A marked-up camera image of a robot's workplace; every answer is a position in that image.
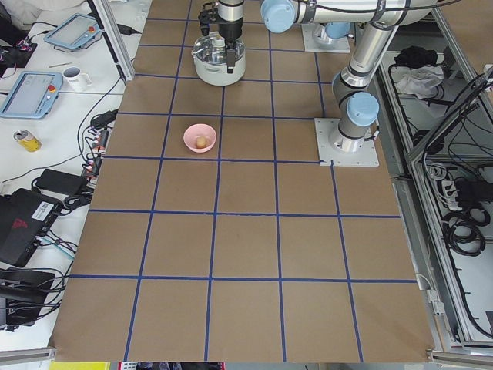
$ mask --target pink bowl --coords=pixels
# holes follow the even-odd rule
[[[196,146],[197,139],[204,137],[206,139],[206,147],[199,149]],[[183,142],[188,149],[195,153],[205,153],[209,151],[216,143],[216,130],[205,123],[197,123],[196,125],[190,126],[185,130],[183,134]]]

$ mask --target egg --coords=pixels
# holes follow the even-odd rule
[[[203,136],[199,136],[195,143],[197,149],[203,149],[207,146],[207,139]]]

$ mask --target rice cooker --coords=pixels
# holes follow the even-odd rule
[[[226,43],[218,32],[199,38],[192,51],[197,75],[210,85],[226,86],[235,83],[245,73],[245,44],[236,40],[236,65],[233,73],[227,72]]]

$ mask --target red logo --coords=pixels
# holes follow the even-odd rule
[[[16,218],[14,224],[12,225],[12,229],[20,229],[21,227],[27,229],[28,224],[25,221],[21,220],[20,218]]]

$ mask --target black cloth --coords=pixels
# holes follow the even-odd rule
[[[8,19],[0,17],[0,39],[11,46],[15,46],[17,42],[25,39],[26,36],[25,32],[17,29]]]
[[[394,58],[398,66],[406,66],[411,69],[421,68],[424,66],[437,65],[437,52],[426,50],[420,46],[411,46],[401,51],[401,54]]]

